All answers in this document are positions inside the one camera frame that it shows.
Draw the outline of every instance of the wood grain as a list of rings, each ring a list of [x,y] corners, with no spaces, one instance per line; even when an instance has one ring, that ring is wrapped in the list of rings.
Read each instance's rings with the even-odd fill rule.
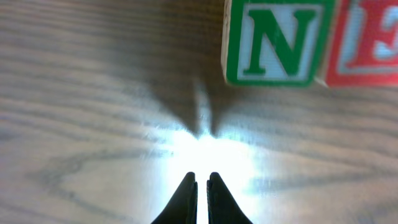
[[[254,223],[396,223],[396,88],[230,88],[223,1],[2,0],[0,223],[149,223],[188,171]]]

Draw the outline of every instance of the block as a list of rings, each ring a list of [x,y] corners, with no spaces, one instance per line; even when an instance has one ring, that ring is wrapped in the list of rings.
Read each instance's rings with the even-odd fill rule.
[[[334,0],[226,0],[221,64],[230,85],[307,86],[323,58]]]
[[[398,1],[341,0],[319,78],[327,86],[398,84]]]

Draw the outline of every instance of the wooden surface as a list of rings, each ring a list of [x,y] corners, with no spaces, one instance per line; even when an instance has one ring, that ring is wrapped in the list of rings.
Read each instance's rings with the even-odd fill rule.
[[[397,223],[398,89],[229,88],[223,1],[0,1],[0,223],[149,223],[218,171],[254,223]]]

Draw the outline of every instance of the green letter n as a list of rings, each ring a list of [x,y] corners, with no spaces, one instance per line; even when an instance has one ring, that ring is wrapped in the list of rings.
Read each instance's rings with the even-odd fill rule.
[[[291,49],[287,43],[286,38],[271,10],[251,10],[249,11],[249,16],[254,20],[254,33],[250,67],[244,71],[244,74],[265,74],[266,69],[260,68],[262,36],[265,33],[284,67],[286,74],[290,77],[297,75],[307,27],[310,21],[315,17],[315,11],[299,10],[294,13],[294,17],[297,19],[298,25],[293,49]]]

